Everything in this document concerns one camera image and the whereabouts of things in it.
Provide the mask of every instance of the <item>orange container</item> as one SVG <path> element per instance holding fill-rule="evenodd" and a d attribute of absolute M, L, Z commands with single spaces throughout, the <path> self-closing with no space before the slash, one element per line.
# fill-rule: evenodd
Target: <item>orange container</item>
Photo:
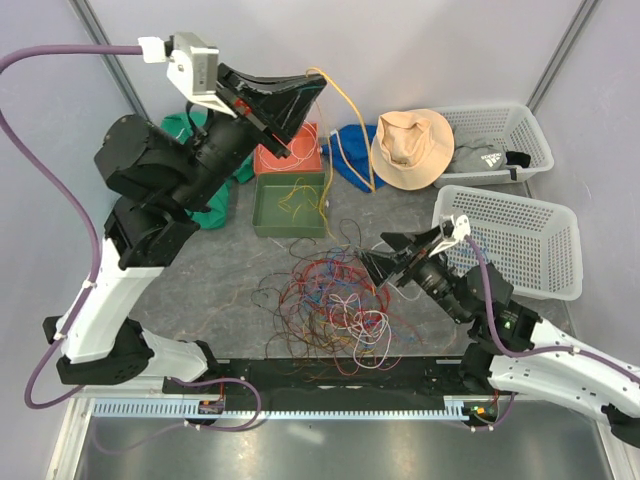
<path fill-rule="evenodd" d="M 279 172 L 323 172 L 320 147 L 318 146 L 318 125 L 305 122 L 298 134 L 287 145 L 291 152 L 287 158 L 276 158 L 262 145 L 256 148 L 253 171 L 261 173 Z"/>

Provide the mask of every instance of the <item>white basket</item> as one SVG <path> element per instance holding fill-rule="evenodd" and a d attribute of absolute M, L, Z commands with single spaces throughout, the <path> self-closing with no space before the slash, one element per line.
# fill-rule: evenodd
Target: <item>white basket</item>
<path fill-rule="evenodd" d="M 496 106 L 442 107 L 434 108 L 449 122 L 455 132 L 478 134 L 507 150 L 531 155 L 529 168 L 517 167 L 516 180 L 511 180 L 509 170 L 478 173 L 443 173 L 435 181 L 438 188 L 445 185 L 492 185 L 497 183 L 519 183 L 538 172 L 553 167 L 553 156 L 540 125 L 531 110 L 523 105 L 506 104 Z"/>
<path fill-rule="evenodd" d="M 441 214 L 464 213 L 471 237 L 525 297 L 575 300 L 582 293 L 578 219 L 567 207 L 487 190 L 447 186 L 438 192 L 433 226 Z M 477 265 L 462 242 L 446 251 L 460 274 Z"/>

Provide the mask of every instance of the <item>white wall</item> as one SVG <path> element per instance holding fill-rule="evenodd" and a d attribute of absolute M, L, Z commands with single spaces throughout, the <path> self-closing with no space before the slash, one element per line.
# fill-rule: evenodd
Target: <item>white wall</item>
<path fill-rule="evenodd" d="M 264 76 L 325 69 L 365 119 L 411 107 L 526 103 L 579 0 L 91 0 L 112 43 L 193 31 Z M 163 65 L 124 59 L 153 120 L 184 100 Z M 355 123 L 327 88 L 327 122 Z"/>
<path fill-rule="evenodd" d="M 42 43 L 89 43 L 65 0 L 11 2 L 0 16 L 0 55 Z M 127 106 L 99 58 L 38 58 L 0 79 L 0 105 L 28 146 L 77 193 L 98 226 L 113 195 L 93 164 L 106 129 Z M 46 348 L 44 317 L 64 313 L 89 269 L 75 213 L 0 133 L 0 478 L 43 478 L 63 407 L 28 410 L 27 377 Z M 53 368 L 37 400 L 65 390 Z"/>
<path fill-rule="evenodd" d="M 577 333 L 640 365 L 640 2 L 601 3 L 538 112 L 555 168 L 536 197 L 578 215 Z"/>

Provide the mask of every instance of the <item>laundry basket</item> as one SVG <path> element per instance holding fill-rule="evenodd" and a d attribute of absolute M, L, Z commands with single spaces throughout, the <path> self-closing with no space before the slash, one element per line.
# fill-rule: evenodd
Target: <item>laundry basket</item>
<path fill-rule="evenodd" d="M 576 215 L 567 207 L 531 198 L 449 185 L 438 192 L 433 225 L 441 214 L 464 213 L 471 237 L 514 293 L 575 300 L 582 293 L 582 253 Z M 447 250 L 465 273 L 477 265 L 466 242 Z"/>
<path fill-rule="evenodd" d="M 546 172 L 553 167 L 553 156 L 540 125 L 531 110 L 524 105 L 505 104 L 496 106 L 443 107 L 440 112 L 454 129 L 455 134 L 465 132 L 485 137 L 502 145 L 508 151 L 531 155 L 529 168 L 516 168 L 516 179 L 511 179 L 509 170 L 477 173 L 444 173 L 435 181 L 438 188 L 445 185 L 492 185 L 517 183 Z"/>

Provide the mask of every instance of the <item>tangled wires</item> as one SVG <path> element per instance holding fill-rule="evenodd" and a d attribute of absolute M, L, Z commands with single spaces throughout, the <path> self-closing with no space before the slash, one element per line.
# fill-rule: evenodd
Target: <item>tangled wires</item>
<path fill-rule="evenodd" d="M 355 245 L 344 233 L 347 222 L 357 229 Z M 356 222 L 342 220 L 340 233 L 347 240 L 345 245 L 308 256 L 294 251 L 300 242 L 315 245 L 314 240 L 293 242 L 289 254 L 298 259 L 293 269 L 263 278 L 253 292 L 253 303 L 273 315 L 276 333 L 265 347 L 265 356 L 269 358 L 271 343 L 280 339 L 294 358 L 333 357 L 343 375 L 353 375 L 360 369 L 393 368 L 399 358 L 393 363 L 387 361 L 392 343 L 421 342 L 420 336 L 390 313 L 389 290 L 384 287 L 376 291 L 357 260 L 353 248 L 360 246 L 361 234 Z M 267 286 L 280 279 L 284 280 L 281 286 Z M 403 325 L 412 330 L 410 335 L 401 335 Z M 351 357 L 348 369 L 340 357 Z"/>

